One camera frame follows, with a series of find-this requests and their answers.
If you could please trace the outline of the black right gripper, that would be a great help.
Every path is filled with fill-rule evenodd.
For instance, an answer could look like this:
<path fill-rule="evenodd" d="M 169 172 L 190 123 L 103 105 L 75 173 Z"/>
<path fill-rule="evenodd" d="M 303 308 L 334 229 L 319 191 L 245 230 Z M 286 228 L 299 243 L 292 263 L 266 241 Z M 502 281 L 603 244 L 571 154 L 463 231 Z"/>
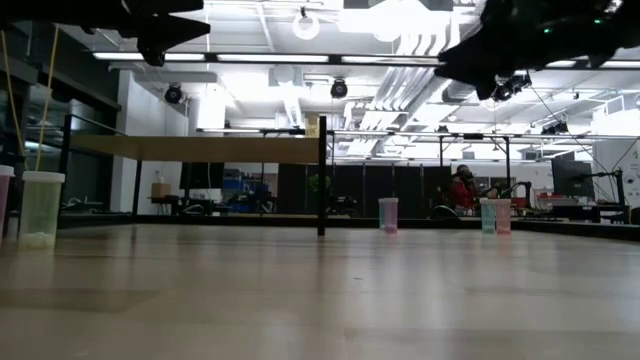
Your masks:
<path fill-rule="evenodd" d="M 515 66 L 543 20 L 538 0 L 487 0 L 480 15 L 481 41 L 468 39 L 438 55 L 435 75 L 472 86 L 480 100 L 493 96 L 497 75 L 543 66 Z"/>

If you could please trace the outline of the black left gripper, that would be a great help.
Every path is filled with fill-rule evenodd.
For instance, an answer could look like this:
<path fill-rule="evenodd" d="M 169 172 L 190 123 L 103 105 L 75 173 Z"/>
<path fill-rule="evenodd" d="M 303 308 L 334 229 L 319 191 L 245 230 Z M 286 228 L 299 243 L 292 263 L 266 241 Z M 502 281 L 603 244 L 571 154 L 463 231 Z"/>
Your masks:
<path fill-rule="evenodd" d="M 210 33 L 204 22 L 171 15 L 151 16 L 134 26 L 136 14 L 169 14 L 201 10 L 203 0 L 91 0 L 82 3 L 82 30 L 115 30 L 123 38 L 137 37 L 137 49 L 151 66 L 163 66 L 165 54 L 182 43 Z"/>

